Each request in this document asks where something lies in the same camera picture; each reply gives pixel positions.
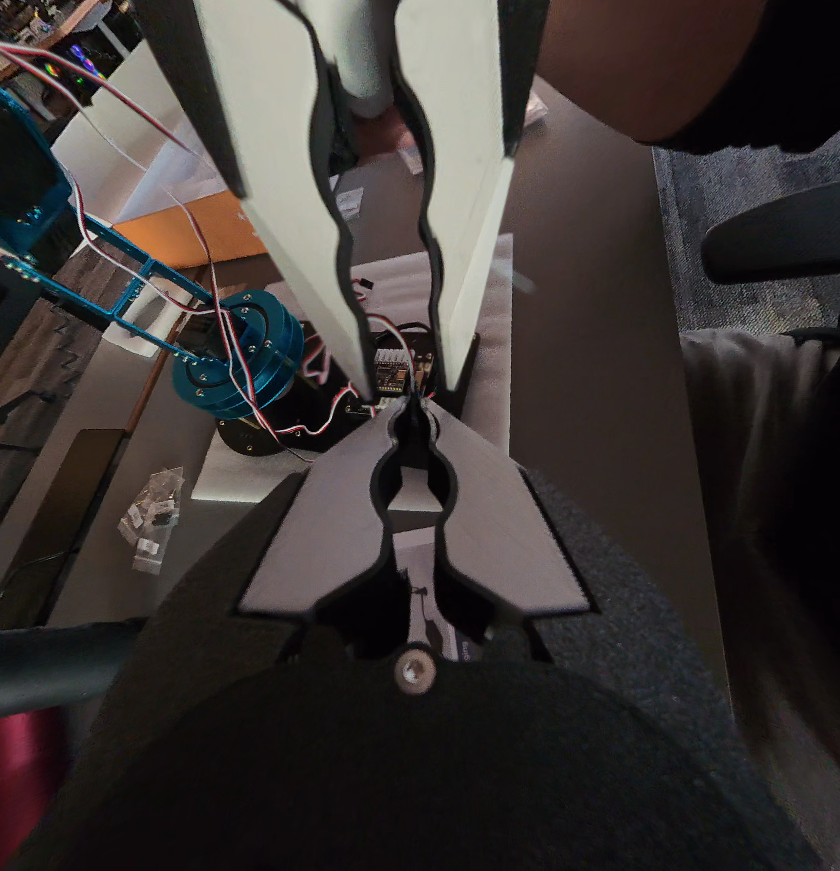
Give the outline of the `white foam sheet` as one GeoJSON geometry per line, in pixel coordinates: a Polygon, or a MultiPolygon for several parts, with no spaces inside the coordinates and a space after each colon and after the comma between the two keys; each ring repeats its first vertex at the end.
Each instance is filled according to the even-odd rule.
{"type": "MultiPolygon", "coordinates": [[[[367,309],[394,324],[428,316],[430,264],[425,253],[356,265],[354,278],[368,279],[367,309]]],[[[506,454],[510,452],[513,314],[513,235],[498,236],[476,332],[479,350],[461,420],[506,454]]],[[[305,464],[282,452],[253,459],[241,456],[215,435],[191,497],[210,502],[256,504],[284,477],[305,464]]]]}

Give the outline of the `orange white cardboard box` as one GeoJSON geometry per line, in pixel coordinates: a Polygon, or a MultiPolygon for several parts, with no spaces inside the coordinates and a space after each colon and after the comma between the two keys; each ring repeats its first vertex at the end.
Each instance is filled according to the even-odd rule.
{"type": "Polygon", "coordinates": [[[194,267],[206,255],[183,204],[199,225],[213,261],[265,254],[240,201],[211,162],[146,42],[109,82],[161,122],[184,150],[99,89],[86,117],[76,115],[53,153],[73,175],[86,213],[113,225],[170,267],[194,267]]]}

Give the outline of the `person's black top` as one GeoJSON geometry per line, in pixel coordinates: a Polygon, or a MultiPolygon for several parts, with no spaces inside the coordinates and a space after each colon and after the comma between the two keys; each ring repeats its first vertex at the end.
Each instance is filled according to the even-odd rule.
{"type": "Polygon", "coordinates": [[[840,357],[809,407],[796,453],[785,543],[796,582],[840,619],[840,357]]]}

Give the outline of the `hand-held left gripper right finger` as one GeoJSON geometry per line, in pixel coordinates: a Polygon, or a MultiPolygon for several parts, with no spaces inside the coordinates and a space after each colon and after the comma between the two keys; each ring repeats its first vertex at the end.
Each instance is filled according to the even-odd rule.
{"type": "Polygon", "coordinates": [[[428,483],[435,525],[436,604],[472,640],[497,626],[591,611],[591,598],[523,469],[435,401],[428,483]]]}

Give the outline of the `person's grey trouser leg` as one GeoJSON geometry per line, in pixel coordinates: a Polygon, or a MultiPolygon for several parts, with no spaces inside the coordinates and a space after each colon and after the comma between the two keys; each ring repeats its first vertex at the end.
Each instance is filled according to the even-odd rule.
{"type": "Polygon", "coordinates": [[[734,716],[774,798],[840,869],[840,619],[785,543],[796,453],[840,332],[679,336],[734,716]]]}

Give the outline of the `blue toy robot arm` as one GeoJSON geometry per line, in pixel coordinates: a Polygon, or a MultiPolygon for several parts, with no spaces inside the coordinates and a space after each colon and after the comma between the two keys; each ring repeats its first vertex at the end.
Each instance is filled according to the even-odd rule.
{"type": "MultiPolygon", "coordinates": [[[[78,213],[70,180],[29,112],[0,88],[1,267],[45,299],[98,329],[117,327],[144,351],[165,351],[177,361],[173,387],[179,398],[218,421],[222,439],[243,455],[297,455],[332,448],[393,401],[363,401],[337,364],[326,357],[319,334],[266,290],[237,292],[219,303],[171,267],[146,254],[86,212],[78,213]],[[54,277],[62,252],[75,241],[105,242],[133,261],[118,299],[99,304],[54,277]]],[[[479,336],[469,348],[467,369],[448,390],[433,349],[430,328],[420,321],[372,333],[372,349],[401,348],[435,354],[430,391],[461,418],[479,336]]]]}

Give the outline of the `red metal tube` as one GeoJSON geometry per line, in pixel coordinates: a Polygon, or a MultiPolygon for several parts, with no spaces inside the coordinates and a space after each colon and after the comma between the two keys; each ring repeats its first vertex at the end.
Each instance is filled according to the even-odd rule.
{"type": "Polygon", "coordinates": [[[38,824],[69,767],[59,707],[0,718],[0,869],[38,824]]]}

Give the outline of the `adjoining grey desk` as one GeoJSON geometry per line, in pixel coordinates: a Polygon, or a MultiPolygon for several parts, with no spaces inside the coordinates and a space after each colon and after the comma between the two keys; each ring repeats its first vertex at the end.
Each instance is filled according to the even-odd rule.
{"type": "Polygon", "coordinates": [[[1,582],[78,431],[127,432],[46,626],[153,614],[192,564],[250,508],[191,497],[217,426],[176,397],[173,362],[170,355],[147,358],[100,341],[0,523],[1,582]],[[118,523],[151,474],[179,466],[185,478],[181,514],[161,573],[137,572],[118,523]]]}

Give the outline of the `black desk mat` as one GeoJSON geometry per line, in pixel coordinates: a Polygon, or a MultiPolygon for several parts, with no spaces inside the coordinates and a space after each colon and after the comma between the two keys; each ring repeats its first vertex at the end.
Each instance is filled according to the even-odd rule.
{"type": "Polygon", "coordinates": [[[122,429],[80,430],[0,582],[0,630],[45,626],[120,448],[122,429]]]}

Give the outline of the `black tube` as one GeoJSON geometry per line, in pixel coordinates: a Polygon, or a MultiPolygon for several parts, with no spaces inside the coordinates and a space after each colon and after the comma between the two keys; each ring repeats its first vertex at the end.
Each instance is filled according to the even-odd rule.
{"type": "Polygon", "coordinates": [[[0,630],[0,719],[104,694],[146,617],[66,628],[0,630]]]}

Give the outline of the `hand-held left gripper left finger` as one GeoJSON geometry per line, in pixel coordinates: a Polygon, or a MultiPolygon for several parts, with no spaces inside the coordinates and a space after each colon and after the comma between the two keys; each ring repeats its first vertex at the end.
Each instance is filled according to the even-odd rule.
{"type": "Polygon", "coordinates": [[[306,472],[238,604],[241,614],[334,629],[358,658],[406,644],[410,583],[388,507],[402,486],[410,400],[365,422],[306,472]]]}

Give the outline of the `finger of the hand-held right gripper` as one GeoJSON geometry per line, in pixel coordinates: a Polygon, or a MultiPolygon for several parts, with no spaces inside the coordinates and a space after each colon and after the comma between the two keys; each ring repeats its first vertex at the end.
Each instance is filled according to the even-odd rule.
{"type": "Polygon", "coordinates": [[[373,350],[352,289],[352,237],[329,184],[327,63],[289,2],[195,2],[237,159],[244,211],[343,374],[371,401],[373,350]]]}
{"type": "Polygon", "coordinates": [[[478,324],[514,160],[503,143],[498,2],[407,1],[397,69],[430,142],[423,217],[436,256],[431,313],[448,390],[478,324]]]}

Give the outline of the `control circuit board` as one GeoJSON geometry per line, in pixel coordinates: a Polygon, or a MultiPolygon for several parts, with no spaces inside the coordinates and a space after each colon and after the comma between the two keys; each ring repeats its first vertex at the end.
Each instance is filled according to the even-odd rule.
{"type": "Polygon", "coordinates": [[[399,347],[381,347],[375,353],[376,385],[379,405],[409,393],[408,376],[413,375],[415,392],[426,396],[432,384],[435,354],[410,349],[411,362],[399,347]]]}

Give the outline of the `person's right forearm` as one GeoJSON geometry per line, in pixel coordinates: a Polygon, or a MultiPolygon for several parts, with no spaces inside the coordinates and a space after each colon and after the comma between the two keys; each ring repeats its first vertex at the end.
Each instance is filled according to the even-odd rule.
{"type": "Polygon", "coordinates": [[[537,72],[642,145],[809,153],[840,131],[840,1],[550,2],[537,72]]]}

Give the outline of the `open instruction booklet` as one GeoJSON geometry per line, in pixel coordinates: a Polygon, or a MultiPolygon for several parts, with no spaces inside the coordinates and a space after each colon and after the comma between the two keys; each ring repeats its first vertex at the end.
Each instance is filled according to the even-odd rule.
{"type": "Polygon", "coordinates": [[[397,532],[396,567],[411,589],[407,640],[426,644],[439,656],[460,663],[478,662],[481,648],[458,631],[438,608],[435,593],[435,528],[397,532]]]}

